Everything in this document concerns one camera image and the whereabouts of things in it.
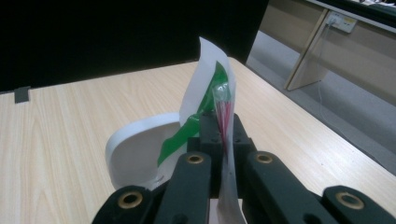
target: white electrical socket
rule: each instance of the white electrical socket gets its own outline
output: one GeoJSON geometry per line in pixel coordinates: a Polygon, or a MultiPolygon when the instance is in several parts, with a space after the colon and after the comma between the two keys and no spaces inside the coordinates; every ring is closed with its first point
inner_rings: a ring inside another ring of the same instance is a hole
{"type": "Polygon", "coordinates": [[[357,20],[345,16],[339,12],[332,11],[327,18],[327,24],[331,24],[332,27],[342,30],[347,33],[351,33],[353,27],[355,27],[357,20]]]}

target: wooden table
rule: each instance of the wooden table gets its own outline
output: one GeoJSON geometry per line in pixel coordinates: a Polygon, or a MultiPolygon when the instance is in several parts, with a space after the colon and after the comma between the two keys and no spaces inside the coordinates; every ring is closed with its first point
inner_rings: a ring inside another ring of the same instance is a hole
{"type": "MultiPolygon", "coordinates": [[[[114,191],[106,141],[138,119],[178,111],[197,63],[0,95],[0,223],[89,223],[114,191]]],[[[260,150],[313,192],[346,185],[396,216],[396,177],[244,65],[235,112],[260,150]]]]}

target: background table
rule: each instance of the background table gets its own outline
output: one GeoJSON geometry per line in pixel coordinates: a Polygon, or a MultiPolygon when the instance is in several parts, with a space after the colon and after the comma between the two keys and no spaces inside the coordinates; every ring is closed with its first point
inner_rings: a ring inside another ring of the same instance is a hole
{"type": "MultiPolygon", "coordinates": [[[[0,95],[0,223],[89,223],[114,191],[106,141],[138,119],[178,111],[197,63],[0,95]]],[[[396,215],[396,177],[244,65],[235,112],[259,150],[313,192],[346,185],[396,215]]]]}

